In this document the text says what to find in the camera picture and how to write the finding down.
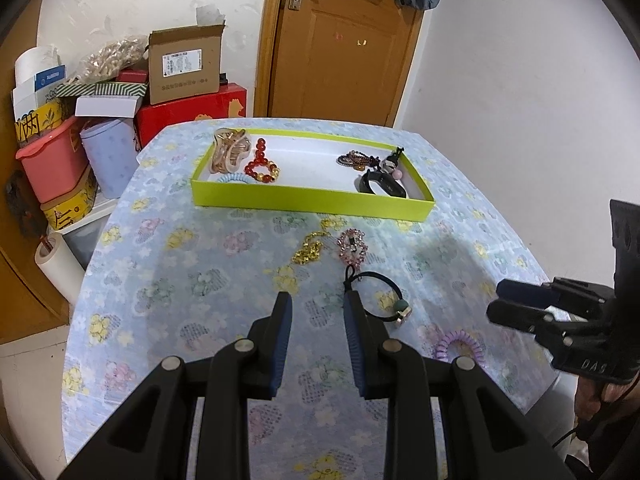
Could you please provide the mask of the person's right hand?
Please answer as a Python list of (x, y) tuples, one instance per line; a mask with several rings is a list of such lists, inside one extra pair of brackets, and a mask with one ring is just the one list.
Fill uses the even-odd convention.
[(615, 404), (626, 394), (623, 401), (616, 405), (615, 411), (608, 420), (616, 420), (630, 415), (639, 408), (639, 385), (614, 385), (602, 386), (600, 382), (579, 377), (574, 400), (575, 416), (581, 422), (593, 418), (602, 408), (603, 404)]

